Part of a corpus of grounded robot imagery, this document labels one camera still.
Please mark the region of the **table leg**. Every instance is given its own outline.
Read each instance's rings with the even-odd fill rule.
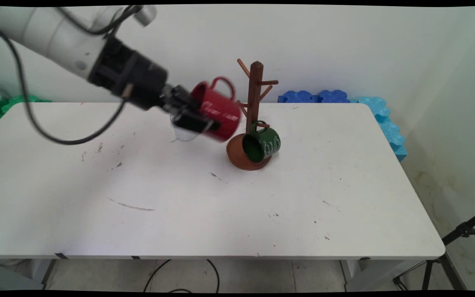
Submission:
[[[347,292],[371,291],[382,285],[385,281],[392,282],[397,275],[416,265],[418,261],[403,260],[375,260],[366,269],[353,275],[345,285]]]

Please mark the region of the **blue foam block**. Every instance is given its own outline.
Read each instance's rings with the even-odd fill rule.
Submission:
[[[408,155],[408,152],[406,151],[403,145],[401,145],[398,148],[398,150],[395,151],[395,156],[397,157],[397,160],[399,160],[399,162],[404,160],[404,158],[406,158],[407,155]]]
[[[279,96],[279,103],[313,103],[313,96],[307,91],[287,91],[283,96]]]
[[[388,117],[386,117],[382,123],[379,123],[379,126],[381,126],[382,132],[386,139],[388,139],[388,143],[390,143],[392,150],[397,151],[405,141],[404,137],[399,134],[399,126],[393,124]]]
[[[383,122],[390,115],[390,109],[386,107],[386,101],[379,97],[361,97],[358,103],[369,106],[377,122]]]
[[[318,94],[322,100],[322,103],[350,103],[347,99],[347,94],[341,90],[334,90],[333,92],[328,90],[323,90]]]

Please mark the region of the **mug handle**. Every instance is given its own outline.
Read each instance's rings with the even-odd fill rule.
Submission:
[[[257,127],[257,124],[258,123],[262,123],[262,124],[267,124],[266,122],[262,121],[262,120],[257,120],[256,122],[252,123],[252,125],[250,126],[250,130],[252,131],[253,134],[257,134],[258,131],[256,131],[258,129]]]
[[[233,85],[233,84],[230,82],[230,80],[227,79],[226,77],[224,77],[224,76],[218,76],[218,77],[216,77],[216,78],[214,79],[214,81],[212,82],[212,85],[210,86],[210,88],[211,88],[211,89],[215,88],[215,83],[216,83],[219,79],[221,79],[222,81],[224,81],[224,82],[228,85],[228,87],[230,88],[230,94],[231,94],[231,96],[230,96],[230,101],[234,101],[235,95],[236,95],[236,94],[235,94],[235,91],[234,91],[234,85]]]

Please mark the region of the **light blue foam block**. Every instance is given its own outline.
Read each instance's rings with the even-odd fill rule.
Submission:
[[[397,157],[397,160],[399,160],[399,162],[404,160],[404,158],[406,158],[406,156],[408,155],[408,152],[404,148],[404,145],[401,145],[394,153],[395,153],[395,156]]]
[[[360,97],[358,103],[369,106],[377,122],[383,122],[390,115],[390,109],[386,107],[386,101],[379,97]]]
[[[384,133],[386,139],[388,139],[388,143],[392,147],[393,151],[396,151],[404,144],[404,137],[399,134],[399,126],[393,124],[390,118],[386,117],[383,122],[379,123],[379,126]]]

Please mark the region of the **mug tree base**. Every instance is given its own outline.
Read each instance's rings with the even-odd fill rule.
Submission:
[[[243,145],[241,141],[243,140],[244,135],[245,133],[236,135],[235,137],[232,137],[230,141],[228,141],[226,145],[226,154],[228,154],[228,159],[239,169],[249,171],[262,169],[266,166],[266,164],[269,164],[272,156],[268,156],[259,163],[252,162],[245,154],[245,151],[243,151]]]

